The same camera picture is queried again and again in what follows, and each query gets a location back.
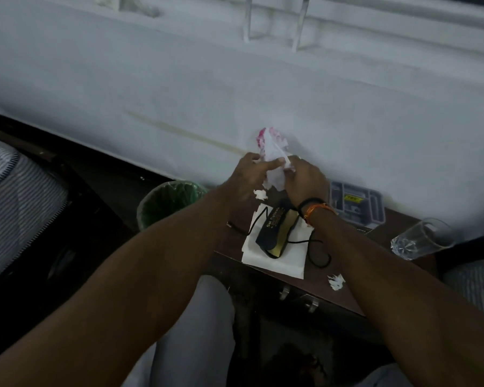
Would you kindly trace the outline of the black and gold pouch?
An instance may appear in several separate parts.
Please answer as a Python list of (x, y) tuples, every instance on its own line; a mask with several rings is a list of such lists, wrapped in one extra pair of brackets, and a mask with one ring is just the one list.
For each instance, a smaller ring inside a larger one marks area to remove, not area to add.
[(255, 243), (271, 259), (279, 259), (300, 215), (289, 199), (282, 199), (267, 214)]

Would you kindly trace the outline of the grey plastic compartment tray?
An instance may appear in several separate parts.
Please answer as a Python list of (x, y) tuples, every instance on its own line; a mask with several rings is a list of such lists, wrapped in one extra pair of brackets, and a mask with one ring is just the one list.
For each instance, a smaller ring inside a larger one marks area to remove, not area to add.
[(330, 181), (329, 191), (329, 205), (354, 227), (371, 231), (386, 223), (380, 192), (340, 181)]

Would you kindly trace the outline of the orange wrist thread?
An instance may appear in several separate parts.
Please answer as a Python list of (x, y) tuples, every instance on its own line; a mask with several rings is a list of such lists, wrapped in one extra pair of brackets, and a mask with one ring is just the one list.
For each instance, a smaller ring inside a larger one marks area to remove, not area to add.
[(313, 203), (313, 204), (308, 206), (305, 213), (303, 214), (304, 221), (306, 222), (306, 224), (308, 226), (314, 227), (314, 225), (311, 222), (311, 216), (314, 212), (321, 211), (321, 210), (326, 210), (326, 211), (331, 212), (332, 214), (335, 214), (336, 216), (338, 216), (337, 211), (335, 211), (328, 204), (326, 204), (326, 203)]

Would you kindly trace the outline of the white paper napkin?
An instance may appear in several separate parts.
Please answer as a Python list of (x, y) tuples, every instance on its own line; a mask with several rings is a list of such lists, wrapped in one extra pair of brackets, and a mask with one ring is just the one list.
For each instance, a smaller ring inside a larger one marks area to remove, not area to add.
[(303, 280), (309, 240), (313, 229), (298, 217), (288, 234), (279, 235), (277, 246), (266, 251), (257, 243), (271, 217), (271, 207), (261, 203), (253, 213), (250, 234), (241, 247), (243, 264)]

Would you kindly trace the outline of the person's right forearm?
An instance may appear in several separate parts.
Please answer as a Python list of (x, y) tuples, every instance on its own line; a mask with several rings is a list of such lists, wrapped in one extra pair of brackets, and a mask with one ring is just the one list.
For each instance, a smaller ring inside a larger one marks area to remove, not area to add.
[(311, 222), (414, 387), (484, 387), (484, 312), (335, 214)]

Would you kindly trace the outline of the grey patterned bed cover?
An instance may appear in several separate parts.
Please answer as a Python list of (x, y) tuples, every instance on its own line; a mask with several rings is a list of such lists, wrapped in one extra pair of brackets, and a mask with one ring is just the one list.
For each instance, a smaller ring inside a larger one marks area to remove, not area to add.
[(443, 282), (484, 312), (484, 260), (449, 270), (443, 274)]

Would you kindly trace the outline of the dark wooden bedside table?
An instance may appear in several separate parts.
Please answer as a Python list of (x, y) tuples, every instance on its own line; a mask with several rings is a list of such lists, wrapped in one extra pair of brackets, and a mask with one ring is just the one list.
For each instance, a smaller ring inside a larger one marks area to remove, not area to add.
[[(254, 196), (240, 202), (230, 215), (231, 222), (241, 230), (248, 230), (251, 226), (252, 215), (263, 202)], [(388, 207), (386, 211), (386, 223), (374, 230), (367, 231), (364, 235), (381, 247), (390, 251), (391, 240), (409, 227), (419, 222), (419, 219), (407, 214), (397, 212)], [(235, 279), (239, 279), (240, 288), (253, 286), (261, 299), (274, 303), (285, 302), (286, 310), (291, 311), (293, 316), (307, 315), (305, 303), (310, 299), (318, 299), (319, 307), (312, 313), (310, 319), (318, 321), (326, 329), (333, 331), (332, 334), (342, 334), (371, 344), (384, 345), (381, 333), (365, 317), (364, 312), (358, 306), (353, 294), (344, 283), (339, 291), (334, 291), (328, 282), (328, 275), (340, 274), (339, 263), (331, 259), (329, 265), (323, 269), (316, 267), (308, 258), (305, 262), (304, 278), (297, 279), (288, 275), (273, 273), (266, 269), (252, 267), (243, 264), (241, 247), (246, 236), (236, 229), (226, 227), (223, 238), (215, 250), (214, 256), (222, 255), (220, 262), (226, 262), (233, 272)], [(420, 268), (424, 269), (439, 279), (437, 261), (434, 255), (426, 255), (413, 260)], [(290, 286), (290, 294), (284, 301), (278, 300), (279, 292), (284, 285)]]

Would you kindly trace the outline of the black wrist thread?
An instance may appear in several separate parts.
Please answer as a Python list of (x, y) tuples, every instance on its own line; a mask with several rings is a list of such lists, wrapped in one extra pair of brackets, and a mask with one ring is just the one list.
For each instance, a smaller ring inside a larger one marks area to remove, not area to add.
[(317, 197), (307, 198), (298, 204), (297, 206), (298, 214), (304, 219), (305, 212), (312, 205), (326, 205), (326, 202), (323, 201), (323, 199), (320, 199)]

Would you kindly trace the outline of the person's grey trouser leg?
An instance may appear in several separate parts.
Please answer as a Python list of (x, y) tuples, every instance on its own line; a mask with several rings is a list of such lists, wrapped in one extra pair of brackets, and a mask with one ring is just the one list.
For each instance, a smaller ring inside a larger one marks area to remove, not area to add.
[(226, 387), (234, 320), (226, 287), (201, 276), (181, 317), (140, 357), (121, 387)]

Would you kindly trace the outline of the clear drinking glass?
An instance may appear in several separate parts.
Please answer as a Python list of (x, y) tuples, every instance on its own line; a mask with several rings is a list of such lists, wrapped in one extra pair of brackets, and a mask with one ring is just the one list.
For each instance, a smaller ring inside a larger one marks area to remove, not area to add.
[(454, 229), (445, 222), (426, 218), (391, 240), (391, 251), (404, 260), (412, 261), (456, 244)]

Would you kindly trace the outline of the green-lined waste bin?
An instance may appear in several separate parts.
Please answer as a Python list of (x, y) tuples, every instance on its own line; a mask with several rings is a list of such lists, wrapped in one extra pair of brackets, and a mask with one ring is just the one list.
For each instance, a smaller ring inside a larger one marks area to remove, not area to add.
[(169, 181), (158, 185), (137, 207), (139, 231), (199, 201), (207, 192), (206, 188), (191, 181)]

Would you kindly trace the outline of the person's left hand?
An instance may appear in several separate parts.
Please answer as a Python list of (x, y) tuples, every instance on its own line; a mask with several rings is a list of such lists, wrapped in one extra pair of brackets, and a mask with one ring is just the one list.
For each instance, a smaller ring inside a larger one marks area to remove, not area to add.
[(272, 162), (261, 160), (259, 163), (246, 163), (243, 156), (232, 175), (218, 187), (218, 198), (222, 209), (229, 216), (238, 203), (245, 201), (253, 194), (253, 190), (263, 187), (268, 171), (283, 165), (283, 158)]

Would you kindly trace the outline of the person's left forearm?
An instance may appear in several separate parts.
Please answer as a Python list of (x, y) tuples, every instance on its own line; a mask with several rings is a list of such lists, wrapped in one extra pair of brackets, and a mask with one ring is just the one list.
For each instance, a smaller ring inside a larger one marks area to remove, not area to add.
[(179, 319), (244, 195), (230, 182), (117, 249), (0, 355), (0, 387), (119, 387)]

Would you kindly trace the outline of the white pink-stained tissue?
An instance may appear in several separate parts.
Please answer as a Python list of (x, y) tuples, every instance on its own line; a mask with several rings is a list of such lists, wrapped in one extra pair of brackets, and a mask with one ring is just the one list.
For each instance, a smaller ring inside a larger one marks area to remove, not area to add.
[(269, 127), (259, 132), (257, 144), (262, 161), (272, 162), (279, 158), (284, 159), (282, 167), (267, 172), (266, 181), (263, 184), (267, 190), (275, 188), (278, 192), (283, 191), (285, 189), (284, 168), (289, 163), (288, 156), (292, 155), (289, 152), (287, 139), (277, 129)]

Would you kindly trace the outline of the person's right hand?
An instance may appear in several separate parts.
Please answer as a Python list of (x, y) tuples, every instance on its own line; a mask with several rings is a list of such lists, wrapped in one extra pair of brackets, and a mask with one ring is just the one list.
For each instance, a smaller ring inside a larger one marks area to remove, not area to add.
[(308, 199), (329, 201), (329, 181), (321, 170), (310, 162), (298, 156), (288, 156), (291, 167), (284, 170), (285, 190), (292, 202), (298, 208)]

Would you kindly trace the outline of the striped grey mattress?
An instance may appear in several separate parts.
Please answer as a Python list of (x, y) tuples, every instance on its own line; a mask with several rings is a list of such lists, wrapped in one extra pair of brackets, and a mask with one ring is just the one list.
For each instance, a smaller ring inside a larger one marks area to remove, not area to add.
[(64, 211), (69, 191), (46, 169), (0, 141), (0, 275)]

